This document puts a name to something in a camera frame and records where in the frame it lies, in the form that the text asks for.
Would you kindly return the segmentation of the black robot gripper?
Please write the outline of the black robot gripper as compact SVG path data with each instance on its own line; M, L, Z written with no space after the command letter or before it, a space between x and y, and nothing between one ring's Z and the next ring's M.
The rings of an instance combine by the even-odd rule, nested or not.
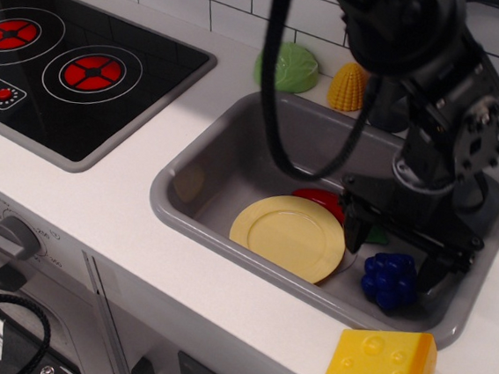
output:
M486 175L478 172L469 180L442 190L430 190L406 183L398 159L390 178L347 173L342 178L341 206L345 214L346 247L357 253L373 225L393 232L423 250L416 290L424 293L436 287L449 273L469 270L484 240L466 223L483 213L488 201Z

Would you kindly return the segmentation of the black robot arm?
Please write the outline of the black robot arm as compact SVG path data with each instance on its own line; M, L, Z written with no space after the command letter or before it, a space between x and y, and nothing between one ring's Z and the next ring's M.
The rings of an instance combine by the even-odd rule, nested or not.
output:
M407 100L407 137L386 175L343 176L347 248L384 226L425 252L417 289L429 291L484 245L468 219L483 213L484 171L499 159L499 76L468 31L465 0L336 1L371 92L396 84Z

